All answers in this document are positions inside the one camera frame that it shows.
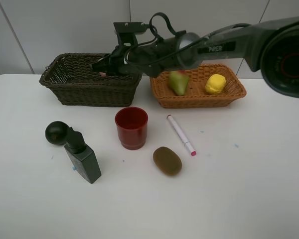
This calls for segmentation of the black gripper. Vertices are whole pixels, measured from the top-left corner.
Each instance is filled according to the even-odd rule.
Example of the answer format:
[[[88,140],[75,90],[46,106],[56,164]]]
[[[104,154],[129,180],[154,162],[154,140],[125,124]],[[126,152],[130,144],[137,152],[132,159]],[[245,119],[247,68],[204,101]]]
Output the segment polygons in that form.
[[[122,76],[138,74],[139,70],[126,63],[125,53],[130,47],[117,45],[110,55],[110,58],[101,58],[97,62],[90,64],[93,72],[102,72],[107,76]]]

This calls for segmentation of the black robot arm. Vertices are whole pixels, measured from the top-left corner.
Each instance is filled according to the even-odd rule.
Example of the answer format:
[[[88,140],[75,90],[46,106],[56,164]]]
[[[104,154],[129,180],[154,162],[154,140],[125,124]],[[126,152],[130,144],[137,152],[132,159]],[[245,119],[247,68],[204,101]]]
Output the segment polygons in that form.
[[[108,76],[197,68],[203,61],[243,58],[252,72],[260,71],[279,94],[299,98],[299,16],[258,24],[239,23],[205,36],[176,31],[160,13],[172,37],[159,35],[152,23],[116,22],[118,45],[91,64]]]

